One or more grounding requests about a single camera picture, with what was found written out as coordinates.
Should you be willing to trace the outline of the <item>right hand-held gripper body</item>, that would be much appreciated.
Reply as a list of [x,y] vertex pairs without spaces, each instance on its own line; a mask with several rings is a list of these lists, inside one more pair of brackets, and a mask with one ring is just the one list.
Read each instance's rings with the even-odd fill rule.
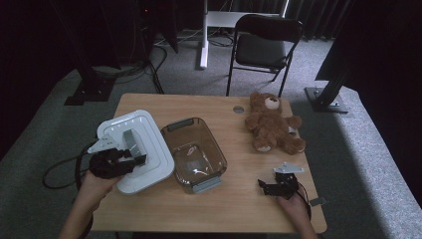
[[276,183],[270,185],[270,194],[290,199],[299,190],[299,182],[296,174],[304,171],[302,167],[288,162],[284,162],[281,166],[276,167],[274,169]]

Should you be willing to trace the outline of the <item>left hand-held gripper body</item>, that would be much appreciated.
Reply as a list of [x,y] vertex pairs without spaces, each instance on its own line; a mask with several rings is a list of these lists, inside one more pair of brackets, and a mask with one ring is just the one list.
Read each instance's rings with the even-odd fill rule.
[[119,144],[109,135],[99,138],[88,149],[90,159],[89,170],[96,177],[114,178],[133,172],[133,159],[124,158],[124,149],[118,149]]

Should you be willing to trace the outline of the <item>white lid with grey handle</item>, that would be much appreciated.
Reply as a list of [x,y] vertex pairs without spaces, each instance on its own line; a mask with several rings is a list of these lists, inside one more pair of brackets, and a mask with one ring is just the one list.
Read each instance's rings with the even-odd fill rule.
[[173,157],[151,114],[138,110],[102,122],[97,129],[98,141],[89,153],[106,149],[128,150],[129,156],[119,161],[146,156],[145,163],[137,165],[116,185],[123,194],[137,193],[170,176],[174,169]]

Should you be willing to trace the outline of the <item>brown teddy bear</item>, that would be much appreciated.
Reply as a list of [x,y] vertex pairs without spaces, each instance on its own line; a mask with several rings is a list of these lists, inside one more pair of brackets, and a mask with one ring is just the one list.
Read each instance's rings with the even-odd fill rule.
[[282,100],[272,94],[250,94],[251,113],[245,119],[245,127],[253,134],[252,146],[260,152],[276,147],[294,155],[306,148],[306,142],[295,136],[302,126],[298,116],[283,117]]

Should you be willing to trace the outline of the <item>translucent brown storage box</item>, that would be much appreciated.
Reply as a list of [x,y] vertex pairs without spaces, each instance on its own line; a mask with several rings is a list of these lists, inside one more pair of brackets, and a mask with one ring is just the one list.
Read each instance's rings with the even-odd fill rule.
[[186,193],[202,193],[222,182],[227,160],[203,119],[182,119],[161,133],[174,159],[175,178]]

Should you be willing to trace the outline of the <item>person's left hand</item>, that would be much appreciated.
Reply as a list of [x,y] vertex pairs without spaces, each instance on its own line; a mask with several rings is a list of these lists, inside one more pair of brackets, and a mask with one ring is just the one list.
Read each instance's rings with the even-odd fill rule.
[[79,190],[79,198],[86,203],[98,203],[105,198],[112,188],[121,180],[121,176],[110,179],[96,177],[88,170]]

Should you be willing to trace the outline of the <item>person's right hand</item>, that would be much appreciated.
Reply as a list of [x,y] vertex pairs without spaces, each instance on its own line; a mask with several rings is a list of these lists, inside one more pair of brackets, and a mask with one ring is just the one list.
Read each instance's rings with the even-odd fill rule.
[[299,193],[295,193],[289,199],[277,196],[276,200],[293,221],[301,222],[310,219],[309,205]]

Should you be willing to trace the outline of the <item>black metal stand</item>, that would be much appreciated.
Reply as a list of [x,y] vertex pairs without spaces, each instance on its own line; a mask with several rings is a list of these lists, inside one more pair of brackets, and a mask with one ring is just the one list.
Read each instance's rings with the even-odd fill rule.
[[86,51],[75,32],[72,22],[65,16],[61,0],[49,0],[65,32],[67,50],[80,74],[81,81],[75,92],[67,97],[66,106],[82,106],[85,102],[107,102],[112,92],[115,78],[101,78],[86,54]]
[[317,81],[327,81],[325,87],[305,88],[308,100],[315,112],[347,114],[340,89],[350,76],[347,55],[344,53],[344,41],[337,37],[323,60],[317,74]]

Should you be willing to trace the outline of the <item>black folding chair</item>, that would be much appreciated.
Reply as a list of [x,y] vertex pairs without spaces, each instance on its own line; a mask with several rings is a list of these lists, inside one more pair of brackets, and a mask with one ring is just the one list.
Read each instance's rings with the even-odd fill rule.
[[230,94],[233,70],[273,74],[274,82],[284,72],[278,96],[282,95],[296,46],[303,36],[296,19],[247,14],[235,25],[226,95]]

